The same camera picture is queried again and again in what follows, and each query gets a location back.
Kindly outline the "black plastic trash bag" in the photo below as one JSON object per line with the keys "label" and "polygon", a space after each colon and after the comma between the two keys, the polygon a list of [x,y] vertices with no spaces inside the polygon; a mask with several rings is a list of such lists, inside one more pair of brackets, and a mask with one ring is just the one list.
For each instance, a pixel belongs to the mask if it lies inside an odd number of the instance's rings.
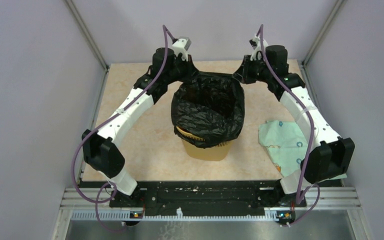
{"label": "black plastic trash bag", "polygon": [[175,135],[198,148],[235,140],[245,121],[245,93],[231,76],[199,74],[173,94]]}

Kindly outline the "yellow ribbed trash bin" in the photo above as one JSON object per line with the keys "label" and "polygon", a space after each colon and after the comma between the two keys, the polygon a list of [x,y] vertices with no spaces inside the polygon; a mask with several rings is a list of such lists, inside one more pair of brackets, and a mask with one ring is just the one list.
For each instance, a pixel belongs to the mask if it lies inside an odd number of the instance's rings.
{"label": "yellow ribbed trash bin", "polygon": [[225,141],[209,148],[199,148],[184,139],[182,140],[182,143],[186,154],[191,158],[203,161],[219,162],[228,155],[233,142]]}

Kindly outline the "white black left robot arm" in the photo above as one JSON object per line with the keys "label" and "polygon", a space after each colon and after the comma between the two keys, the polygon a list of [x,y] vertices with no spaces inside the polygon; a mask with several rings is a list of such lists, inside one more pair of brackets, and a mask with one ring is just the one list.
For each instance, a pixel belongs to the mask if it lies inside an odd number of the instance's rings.
{"label": "white black left robot arm", "polygon": [[84,161],[105,176],[122,193],[121,200],[129,207],[140,202],[138,183],[128,173],[125,158],[118,145],[141,115],[151,108],[176,81],[197,73],[187,47],[158,48],[152,64],[139,77],[126,100],[97,130],[86,130],[82,136]]}

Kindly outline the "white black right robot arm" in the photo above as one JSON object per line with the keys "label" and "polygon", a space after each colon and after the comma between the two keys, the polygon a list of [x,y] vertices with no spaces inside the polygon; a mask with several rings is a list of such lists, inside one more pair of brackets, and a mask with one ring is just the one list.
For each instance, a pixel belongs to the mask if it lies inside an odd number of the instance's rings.
{"label": "white black right robot arm", "polygon": [[245,55],[233,78],[243,84],[261,81],[289,111],[308,142],[299,169],[279,180],[280,188],[273,192],[279,206],[287,206],[294,194],[307,187],[344,176],[355,150],[354,141],[343,138],[331,128],[310,98],[299,74],[289,71],[288,51],[283,45],[265,48],[253,46]]}

